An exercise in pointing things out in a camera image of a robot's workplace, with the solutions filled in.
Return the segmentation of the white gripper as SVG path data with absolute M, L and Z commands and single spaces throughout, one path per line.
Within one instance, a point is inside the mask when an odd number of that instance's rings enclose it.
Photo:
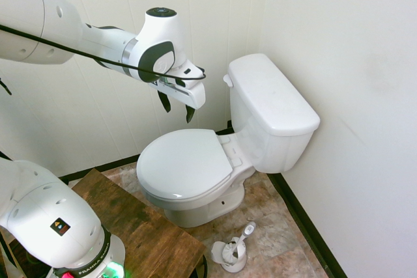
M 157 80 L 149 83 L 149 86 L 158 91 L 158 97 L 167 113 L 171 111 L 171 104 L 168 96 L 171 96 L 185 104 L 186 122 L 190 123 L 196 109 L 205 103 L 205 88 L 202 83 L 196 83 L 193 87 L 186 88 L 174 83 L 166 83 Z

